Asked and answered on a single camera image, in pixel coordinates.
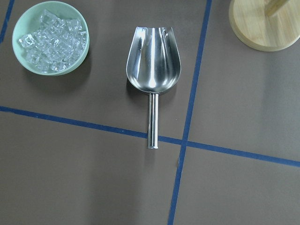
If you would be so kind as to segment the green bowl of ice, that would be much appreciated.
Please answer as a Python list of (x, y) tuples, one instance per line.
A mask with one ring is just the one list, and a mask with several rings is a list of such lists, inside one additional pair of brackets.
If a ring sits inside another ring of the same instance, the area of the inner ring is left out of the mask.
[(25, 11), (12, 35), (12, 47), (27, 70), (58, 76), (77, 69), (90, 45), (87, 23), (73, 6), (61, 1), (45, 1)]

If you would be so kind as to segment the steel ice scoop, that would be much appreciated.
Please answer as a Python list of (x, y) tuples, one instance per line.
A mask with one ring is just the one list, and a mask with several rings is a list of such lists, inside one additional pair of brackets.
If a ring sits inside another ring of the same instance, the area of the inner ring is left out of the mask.
[(173, 28), (136, 27), (127, 58), (126, 74), (136, 89), (149, 96), (149, 149), (158, 149), (159, 95), (176, 85), (180, 73), (180, 54)]

